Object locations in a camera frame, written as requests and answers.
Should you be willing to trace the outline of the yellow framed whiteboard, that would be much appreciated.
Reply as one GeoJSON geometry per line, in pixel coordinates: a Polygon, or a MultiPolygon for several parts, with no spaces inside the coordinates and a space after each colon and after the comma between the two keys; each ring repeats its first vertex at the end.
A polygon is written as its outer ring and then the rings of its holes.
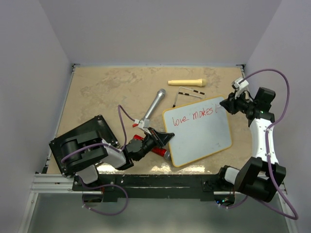
{"type": "Polygon", "coordinates": [[[181,167],[232,146],[228,113],[220,105],[224,97],[177,106],[163,112],[174,167],[181,167]]]}

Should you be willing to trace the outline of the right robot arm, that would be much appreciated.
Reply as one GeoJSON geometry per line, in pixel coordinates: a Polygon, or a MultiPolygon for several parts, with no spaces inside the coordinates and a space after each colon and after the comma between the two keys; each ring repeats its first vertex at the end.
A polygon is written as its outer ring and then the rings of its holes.
{"type": "Polygon", "coordinates": [[[246,91],[235,91],[221,101],[230,114],[245,114],[252,136],[252,156],[241,169],[224,166],[211,181],[202,180],[204,191],[232,188],[263,202],[272,200],[286,176],[286,168],[279,165],[274,150],[275,115],[270,108],[275,96],[275,91],[261,87],[254,98],[246,97],[246,91]]]}

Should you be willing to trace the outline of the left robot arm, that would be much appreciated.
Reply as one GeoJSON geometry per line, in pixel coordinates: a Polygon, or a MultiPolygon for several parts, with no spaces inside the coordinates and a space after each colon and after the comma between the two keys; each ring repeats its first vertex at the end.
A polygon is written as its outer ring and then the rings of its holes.
{"type": "Polygon", "coordinates": [[[79,177],[85,187],[96,190],[101,184],[96,163],[103,162],[117,170],[129,169],[134,161],[141,160],[155,147],[163,148],[173,137],[174,133],[158,132],[150,127],[142,140],[132,139],[122,149],[105,140],[78,148],[78,140],[72,139],[68,141],[69,146],[65,146],[69,151],[61,159],[61,163],[68,172],[79,177]]]}

